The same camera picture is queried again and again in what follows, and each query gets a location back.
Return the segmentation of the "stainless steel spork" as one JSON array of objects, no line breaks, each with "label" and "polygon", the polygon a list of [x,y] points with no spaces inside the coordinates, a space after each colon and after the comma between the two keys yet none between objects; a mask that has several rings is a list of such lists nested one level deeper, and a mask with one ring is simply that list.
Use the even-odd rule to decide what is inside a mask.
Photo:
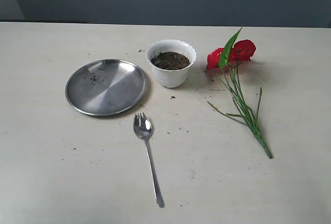
[{"label": "stainless steel spork", "polygon": [[149,140],[153,134],[153,127],[151,121],[148,119],[145,113],[135,114],[133,121],[133,130],[136,136],[144,141],[148,162],[149,162],[149,168],[153,180],[153,188],[154,188],[156,203],[159,208],[164,208],[165,203],[161,194],[161,190],[153,162],[152,151],[149,144]]}]

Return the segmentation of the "white scalloped flower pot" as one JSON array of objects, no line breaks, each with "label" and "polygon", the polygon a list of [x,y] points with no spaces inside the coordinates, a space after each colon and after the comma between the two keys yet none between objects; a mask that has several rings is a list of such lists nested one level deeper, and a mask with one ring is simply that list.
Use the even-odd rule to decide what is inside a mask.
[{"label": "white scalloped flower pot", "polygon": [[[155,66],[152,63],[152,59],[164,52],[176,52],[189,59],[190,64],[178,70],[165,70]],[[190,68],[193,66],[197,59],[197,53],[195,49],[188,43],[175,40],[165,39],[152,43],[145,52],[147,62],[152,69],[152,75],[155,80],[166,88],[175,88],[182,85],[188,78]]]}]

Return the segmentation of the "artificial red flower stem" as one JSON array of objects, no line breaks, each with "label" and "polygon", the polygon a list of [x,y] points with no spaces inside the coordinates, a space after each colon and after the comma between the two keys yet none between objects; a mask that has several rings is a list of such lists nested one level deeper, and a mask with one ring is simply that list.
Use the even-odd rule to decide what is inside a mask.
[{"label": "artificial red flower stem", "polygon": [[258,105],[256,111],[253,111],[246,103],[243,90],[239,79],[239,66],[244,62],[251,61],[256,46],[249,40],[240,40],[237,38],[243,28],[241,27],[224,45],[222,48],[214,50],[207,56],[206,71],[220,69],[216,77],[223,86],[231,94],[231,98],[237,113],[223,113],[214,104],[208,104],[221,115],[234,120],[246,126],[260,144],[266,156],[273,159],[272,152],[270,151],[266,141],[263,139],[262,132],[259,125],[259,111],[262,98],[262,89],[258,93]]}]

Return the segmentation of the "round stainless steel plate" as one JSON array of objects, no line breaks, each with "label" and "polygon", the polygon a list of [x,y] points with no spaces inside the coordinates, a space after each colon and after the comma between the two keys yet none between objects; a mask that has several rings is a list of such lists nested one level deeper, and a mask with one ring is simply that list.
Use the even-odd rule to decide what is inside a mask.
[{"label": "round stainless steel plate", "polygon": [[65,96],[77,111],[112,116],[137,105],[148,89],[148,77],[132,62],[102,59],[84,65],[68,79]]}]

